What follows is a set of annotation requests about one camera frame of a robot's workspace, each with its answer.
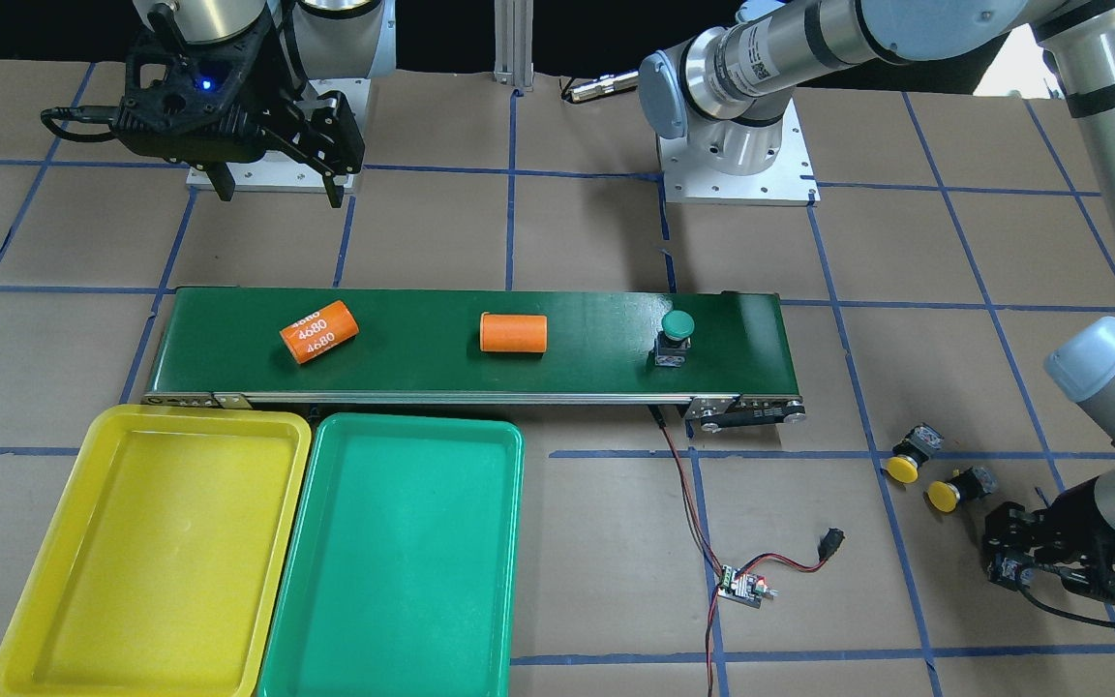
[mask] yellow tray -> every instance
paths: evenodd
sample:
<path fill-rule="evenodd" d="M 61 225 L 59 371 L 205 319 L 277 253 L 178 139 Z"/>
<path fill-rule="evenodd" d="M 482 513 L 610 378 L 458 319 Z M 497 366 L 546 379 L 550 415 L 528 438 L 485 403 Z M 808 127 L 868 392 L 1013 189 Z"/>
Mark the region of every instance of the yellow tray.
<path fill-rule="evenodd" d="M 311 432 L 112 407 L 89 427 L 0 648 L 0 697 L 248 697 Z"/>

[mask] red wire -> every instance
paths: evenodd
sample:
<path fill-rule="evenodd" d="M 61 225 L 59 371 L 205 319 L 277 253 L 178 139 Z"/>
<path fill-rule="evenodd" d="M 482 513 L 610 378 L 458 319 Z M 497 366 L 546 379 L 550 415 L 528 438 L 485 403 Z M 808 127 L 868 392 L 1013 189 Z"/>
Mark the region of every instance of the red wire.
<path fill-rule="evenodd" d="M 691 521 L 694 521 L 695 530 L 698 531 L 700 535 L 700 543 L 704 545 L 704 550 L 708 552 L 708 556 L 711 556 L 712 563 L 717 565 L 717 573 L 720 573 L 721 560 L 717 559 L 716 552 L 712 551 L 711 544 L 708 543 L 708 535 L 704 533 L 702 525 L 700 525 L 700 515 L 695 507 L 695 503 L 691 502 L 690 490 L 694 485 L 686 478 L 686 471 L 682 468 L 682 458 L 678 455 L 678 447 L 673 446 L 672 437 L 669 437 L 669 429 L 662 427 L 660 432 L 665 435 L 665 442 L 669 445 L 669 452 L 673 455 L 673 464 L 678 467 L 678 477 L 682 481 L 682 500 L 686 502 L 686 510 L 690 512 Z"/>
<path fill-rule="evenodd" d="M 708 694 L 712 694 L 712 614 L 716 614 L 717 591 L 708 601 L 708 629 L 704 631 L 704 667 L 708 670 Z"/>
<path fill-rule="evenodd" d="M 777 553 L 774 553 L 774 552 L 769 552 L 768 554 L 760 555 L 758 560 L 753 561 L 752 565 L 748 565 L 747 569 L 740 570 L 739 575 L 749 572 L 749 570 L 752 570 L 752 569 L 756 569 L 756 567 L 758 567 L 763 561 L 768 561 L 768 560 L 779 561 L 780 563 L 786 564 L 787 567 L 791 567 L 792 569 L 801 570 L 801 572 L 803 572 L 803 573 L 815 573 L 815 572 L 818 572 L 820 567 L 823 567 L 824 565 L 824 561 L 827 561 L 827 560 L 822 560 L 822 561 L 820 561 L 815 565 L 806 565 L 806 564 L 797 563 L 797 561 L 791 560 L 787 555 L 777 554 Z"/>

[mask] blue tape grid line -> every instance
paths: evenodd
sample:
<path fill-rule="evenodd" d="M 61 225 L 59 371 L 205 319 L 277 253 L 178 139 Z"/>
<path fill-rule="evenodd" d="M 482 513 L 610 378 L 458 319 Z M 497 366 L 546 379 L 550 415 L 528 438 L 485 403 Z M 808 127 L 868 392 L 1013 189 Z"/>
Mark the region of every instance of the blue tape grid line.
<path fill-rule="evenodd" d="M 333 267 L 333 280 L 329 283 L 329 288 L 338 288 L 341 285 L 341 273 L 347 268 L 347 248 L 350 246 L 350 225 L 356 216 L 356 197 L 353 195 L 347 195 L 347 216 L 341 224 L 341 242 L 338 243 L 338 261 Z"/>
<path fill-rule="evenodd" d="M 869 459 L 889 458 L 889 451 L 699 451 L 705 459 Z M 601 458 L 671 458 L 668 451 L 553 451 L 549 454 L 553 459 L 601 459 Z M 1114 459 L 1115 453 L 1073 453 L 1053 452 L 1039 453 L 1032 451 L 941 451 L 941 459 Z"/>
<path fill-rule="evenodd" d="M 336 273 L 341 277 L 341 269 L 346 263 L 347 244 L 350 242 L 350 225 L 343 230 L 343 246 L 340 250 L 340 265 Z M 662 214 L 662 239 L 667 238 L 668 221 Z M 669 277 L 670 292 L 677 291 L 677 281 L 672 278 L 672 258 L 665 253 L 665 273 Z M 152 296 L 155 288 L 146 287 L 113 287 L 113 285 L 0 285 L 0 292 L 69 292 L 70 294 L 93 294 L 93 296 Z M 801 308 L 827 308 L 828 300 L 804 299 L 804 297 L 783 297 L 782 304 L 801 306 Z M 1010 310 L 1011 312 L 1083 312 L 1083 313 L 1113 313 L 1115 304 L 982 304 L 982 303 L 917 303 L 917 301 L 905 300 L 840 300 L 842 308 L 876 308 L 876 309 L 920 309 L 920 310 Z"/>
<path fill-rule="evenodd" d="M 94 62 L 89 62 L 89 67 L 85 70 L 85 78 L 80 79 L 80 85 L 76 88 L 76 96 L 71 98 L 71 106 L 79 105 L 80 97 L 84 97 L 85 88 L 88 88 L 89 78 L 93 77 L 93 67 Z M 58 144 L 59 138 L 55 137 L 54 142 L 49 145 L 49 151 L 46 151 L 46 158 L 42 159 L 40 167 L 37 168 L 37 176 L 32 178 L 32 185 L 28 187 L 26 199 L 23 199 L 23 202 L 19 204 L 19 211 L 17 212 L 14 220 L 11 221 L 11 226 L 8 229 L 8 233 L 6 233 L 3 238 L 3 243 L 0 245 L 0 264 L 3 263 L 3 256 L 8 253 L 8 248 L 11 246 L 11 242 L 13 241 L 14 235 L 17 235 L 19 225 L 22 224 L 23 217 L 26 217 L 28 213 L 28 207 L 31 206 L 32 200 L 37 195 L 37 190 L 40 188 L 40 182 L 46 177 L 46 171 L 49 167 L 49 163 L 55 158 L 55 153 L 58 151 Z"/>
<path fill-rule="evenodd" d="M 40 166 L 45 159 L 9 158 L 0 157 L 0 165 L 8 166 Z M 159 171 L 186 171 L 187 165 L 169 163 L 124 163 L 124 162 L 96 162 L 96 159 L 56 159 L 48 163 L 50 167 L 114 167 L 114 168 L 158 168 Z M 403 173 L 474 173 L 474 175 L 496 175 L 527 177 L 558 177 L 558 178 L 627 178 L 637 181 L 662 181 L 660 173 L 568 173 L 562 171 L 532 171 L 532 168 L 510 168 L 510 167 L 456 167 L 439 165 L 391 165 L 386 163 L 366 164 L 365 171 L 403 172 Z M 818 186 L 826 188 L 875 188 L 891 191 L 942 191 L 939 186 L 929 184 L 882 184 L 882 182 L 870 181 L 817 181 Z M 1069 195 L 1078 199 L 1101 197 L 1098 191 L 1068 191 L 1048 188 L 997 188 L 983 186 L 947 186 L 946 191 L 957 191 L 964 194 L 1005 194 L 1005 195 Z"/>
<path fill-rule="evenodd" d="M 1107 261 L 1107 267 L 1112 270 L 1112 278 L 1115 278 L 1115 264 L 1112 263 L 1112 253 L 1107 251 L 1107 244 L 1104 243 L 1104 238 L 1101 232 L 1098 232 L 1096 221 L 1092 220 L 1092 215 L 1087 211 L 1087 203 L 1083 202 L 1085 193 L 1076 190 L 1075 181 L 1069 176 L 1066 164 L 1060 162 L 1060 155 L 1057 154 L 1056 147 L 1053 146 L 1053 138 L 1048 137 L 1048 132 L 1045 130 L 1044 123 L 1040 122 L 1039 114 L 1036 114 L 1035 107 L 1031 106 L 1030 101 L 1027 99 L 1022 100 L 1022 105 L 1026 105 L 1027 114 L 1030 114 L 1030 122 L 1035 123 L 1035 128 L 1039 132 L 1039 137 L 1044 138 L 1044 145 L 1045 147 L 1048 147 L 1048 154 L 1053 155 L 1053 162 L 1057 164 L 1057 171 L 1060 172 L 1060 177 L 1066 181 L 1066 186 L 1069 187 L 1069 193 L 1075 196 L 1075 203 L 1078 203 L 1078 210 L 1083 213 L 1083 220 L 1087 221 L 1087 226 L 1092 231 L 1092 238 L 1096 239 L 1096 244 L 1101 248 L 1104 261 Z"/>
<path fill-rule="evenodd" d="M 669 242 L 669 215 L 665 212 L 665 181 L 657 180 L 657 202 L 660 204 L 660 241 Z M 678 292 L 678 274 L 673 270 L 673 255 L 669 253 L 668 244 L 662 250 L 665 256 L 665 282 L 669 283 L 669 292 Z"/>
<path fill-rule="evenodd" d="M 912 105 L 911 103 L 910 94 L 902 91 L 902 100 L 905 103 L 906 113 L 910 114 L 911 116 L 911 123 L 914 125 L 914 133 L 920 138 L 920 145 L 923 146 L 923 154 L 928 159 L 928 164 L 930 167 L 932 167 L 932 176 L 935 177 L 937 185 L 941 187 L 941 196 L 943 199 L 943 202 L 946 202 L 946 207 L 949 211 L 949 217 L 952 221 L 952 225 L 954 225 L 958 239 L 961 242 L 961 246 L 966 252 L 966 260 L 969 261 L 970 269 L 975 273 L 975 282 L 979 285 L 979 293 L 983 297 L 983 303 L 988 304 L 987 313 L 990 314 L 992 319 L 992 327 L 995 327 L 996 335 L 1000 339 L 1001 349 L 1004 349 L 1005 351 L 1005 358 L 1006 360 L 1009 361 L 1009 370 L 1012 371 L 1014 380 L 1015 383 L 1017 383 L 1018 391 L 1022 396 L 1022 403 L 1026 406 L 1027 415 L 1030 417 L 1030 425 L 1031 427 L 1035 428 L 1036 437 L 1038 437 L 1039 439 L 1040 449 L 1044 451 L 1045 455 L 1047 455 L 1045 456 L 1045 459 L 1047 459 L 1048 463 L 1048 472 L 1053 474 L 1053 481 L 1056 481 L 1057 490 L 1065 491 L 1066 482 L 1061 480 L 1060 472 L 1057 468 L 1057 459 L 1053 455 L 1053 447 L 1050 447 L 1048 444 L 1048 436 L 1044 432 L 1044 424 L 1039 422 L 1039 414 L 1035 408 L 1034 400 L 1030 399 L 1030 391 L 1028 391 L 1027 389 L 1026 380 L 1022 380 L 1022 372 L 1018 369 L 1017 358 L 1014 355 L 1014 349 L 1009 346 L 1008 336 L 1005 335 L 1005 326 L 1001 323 L 1000 314 L 997 313 L 997 310 L 991 306 L 992 304 L 991 294 L 987 290 L 987 283 L 983 282 L 983 275 L 979 271 L 979 264 L 977 263 L 977 261 L 975 261 L 975 252 L 970 246 L 970 240 L 966 236 L 963 225 L 961 225 L 958 212 L 954 209 L 954 204 L 952 204 L 952 199 L 949 195 L 949 190 L 946 187 L 946 182 L 943 182 L 943 177 L 941 176 L 941 168 L 937 166 L 935 158 L 932 154 L 932 147 L 930 147 L 927 137 L 924 136 L 923 127 L 920 125 L 920 118 L 918 118 L 918 114 L 914 110 L 914 105 Z M 1031 116 L 1035 115 L 1034 110 L 1031 110 L 1030 113 Z M 1038 119 L 1035 119 L 1035 122 L 1038 127 L 1039 125 Z M 1040 133 L 1040 135 L 1044 136 L 1045 142 L 1048 143 L 1049 153 L 1053 154 L 1053 157 L 1056 157 L 1056 151 L 1050 149 L 1050 147 L 1053 146 L 1050 145 L 1050 142 L 1048 142 L 1047 134 Z M 1075 195 L 1075 201 L 1079 202 L 1079 206 L 1082 206 L 1082 200 L 1078 197 L 1078 195 L 1075 194 L 1075 185 L 1073 185 L 1073 181 L 1069 178 L 1069 176 L 1067 176 L 1065 167 L 1063 167 L 1061 164 L 1059 164 L 1059 162 L 1058 166 L 1060 166 L 1061 168 L 1061 175 L 1066 177 L 1066 184 L 1069 187 L 1070 193 Z M 1103 246 L 1102 251 L 1105 252 L 1105 258 L 1104 258 L 1105 263 L 1112 265 L 1112 260 L 1109 256 L 1106 255 L 1106 250 L 1104 250 Z M 1115 612 L 1112 611 L 1109 606 L 1105 604 L 1105 609 L 1107 610 L 1107 613 L 1109 613 L 1109 618 L 1115 618 Z"/>
<path fill-rule="evenodd" d="M 163 304 L 163 297 L 167 294 L 166 290 L 169 285 L 169 277 L 172 277 L 174 270 L 174 261 L 178 259 L 180 248 L 183 246 L 183 235 L 187 234 L 187 225 L 192 221 L 192 210 L 195 207 L 195 199 L 197 199 L 198 194 L 197 190 L 188 187 L 187 206 L 183 209 L 183 217 L 180 221 L 177 232 L 174 233 L 172 251 L 166 258 L 163 277 L 161 277 L 157 288 L 154 290 L 154 304 L 151 306 L 149 317 L 145 319 L 145 327 L 140 330 L 140 340 L 136 343 L 136 356 L 132 358 L 132 367 L 128 367 L 128 376 L 123 380 L 123 393 L 119 393 L 120 405 L 127 405 L 129 398 L 132 398 L 132 389 L 136 387 L 136 374 L 140 371 L 140 362 L 145 358 L 145 349 L 149 347 L 149 338 L 152 332 L 154 332 L 155 323 L 157 323 L 157 313 L 161 304 Z"/>
<path fill-rule="evenodd" d="M 996 657 L 1112 657 L 1115 643 L 1057 643 L 1053 646 L 964 646 L 932 649 L 938 658 Z M 845 651 L 727 651 L 726 664 L 806 664 L 828 661 L 898 661 L 922 658 L 920 649 L 845 649 Z M 704 654 L 552 654 L 514 657 L 512 666 L 626 666 L 702 664 Z"/>
<path fill-rule="evenodd" d="M 902 567 L 902 577 L 905 581 L 905 592 L 911 599 L 911 610 L 914 612 L 914 627 L 920 636 L 920 648 L 923 652 L 923 660 L 927 664 L 928 680 L 932 684 L 933 697 L 942 697 L 941 676 L 937 674 L 937 662 L 932 652 L 932 641 L 928 638 L 928 626 L 923 618 L 923 604 L 920 601 L 920 591 L 914 582 L 914 572 L 911 569 L 910 556 L 906 554 L 906 542 L 902 539 L 902 526 L 898 521 L 898 512 L 893 507 L 893 498 L 889 493 L 889 484 L 884 481 L 884 473 L 881 472 L 880 455 L 876 455 L 876 437 L 872 433 L 871 418 L 867 416 L 867 401 L 863 398 L 862 384 L 859 383 L 859 369 L 854 365 L 854 354 L 850 348 L 850 335 L 846 332 L 846 321 L 841 312 L 841 303 L 837 300 L 837 290 L 833 283 L 833 267 L 828 264 L 828 254 L 824 246 L 824 235 L 820 234 L 820 224 L 815 217 L 815 202 L 806 207 L 806 217 L 811 224 L 811 236 L 815 239 L 815 250 L 820 256 L 820 269 L 824 272 L 824 283 L 828 289 L 828 300 L 833 308 L 833 320 L 837 326 L 837 336 L 841 339 L 842 351 L 845 351 L 846 370 L 850 374 L 850 385 L 854 389 L 854 404 L 859 407 L 859 420 L 862 424 L 863 436 L 867 439 L 867 449 L 871 453 L 872 471 L 876 474 L 876 486 L 880 488 L 882 502 L 884 502 L 884 513 L 889 517 L 890 531 L 893 535 L 893 545 L 898 549 L 899 564 Z"/>
<path fill-rule="evenodd" d="M 522 89 L 510 93 L 510 162 L 505 181 L 505 290 L 514 290 L 514 194 L 517 185 L 518 99 Z"/>
<path fill-rule="evenodd" d="M 0 157 L 0 165 L 10 166 L 22 166 L 22 167 L 36 167 L 45 163 L 45 159 L 27 159 L 27 158 L 12 158 L 12 157 Z M 116 168 L 116 171 L 186 171 L 187 165 L 177 164 L 173 165 L 169 163 L 118 163 L 113 162 L 100 162 L 100 159 L 55 159 L 55 162 L 49 163 L 52 167 L 106 167 Z"/>
<path fill-rule="evenodd" d="M 0 455 L 21 455 L 31 456 L 31 458 L 59 458 L 59 456 L 71 456 L 74 458 L 79 451 L 79 447 L 0 446 Z"/>
<path fill-rule="evenodd" d="M 708 505 L 704 500 L 704 472 L 700 471 L 700 455 L 695 447 L 687 447 L 686 455 L 691 462 L 691 481 L 695 485 L 695 509 L 700 516 L 700 526 L 704 535 L 708 539 L 708 546 L 712 544 L 712 530 L 708 525 Z M 704 561 L 700 554 L 700 565 L 704 567 L 705 597 L 711 603 L 712 594 L 716 592 L 718 583 L 717 574 L 720 570 L 712 570 Z M 730 676 L 725 667 L 725 639 L 721 636 L 721 613 L 718 612 L 712 618 L 712 664 L 716 666 L 716 684 L 721 697 L 730 697 Z"/>

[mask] label on robot arm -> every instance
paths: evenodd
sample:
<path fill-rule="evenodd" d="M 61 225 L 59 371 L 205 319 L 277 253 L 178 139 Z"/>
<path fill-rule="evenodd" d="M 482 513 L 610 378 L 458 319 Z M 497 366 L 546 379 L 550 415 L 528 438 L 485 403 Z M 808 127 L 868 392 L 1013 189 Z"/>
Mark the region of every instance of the label on robot arm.
<path fill-rule="evenodd" d="M 753 97 L 768 94 L 757 85 L 778 74 L 777 66 L 774 66 L 768 56 L 767 37 L 770 23 L 772 18 L 764 18 L 743 31 L 738 41 L 738 61 L 730 67 L 735 85 Z"/>

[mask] metal mounting plate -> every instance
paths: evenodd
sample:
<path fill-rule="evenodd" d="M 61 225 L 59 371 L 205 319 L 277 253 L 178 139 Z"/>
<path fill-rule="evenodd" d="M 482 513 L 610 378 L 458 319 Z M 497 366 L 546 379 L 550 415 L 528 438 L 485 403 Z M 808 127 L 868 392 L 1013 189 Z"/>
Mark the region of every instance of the metal mounting plate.
<path fill-rule="evenodd" d="M 794 101 L 786 106 L 786 128 L 774 166 L 749 176 L 727 175 L 705 166 L 686 138 L 657 138 L 669 203 L 724 203 L 736 206 L 806 206 L 818 202 L 820 190 L 811 167 L 803 128 Z"/>

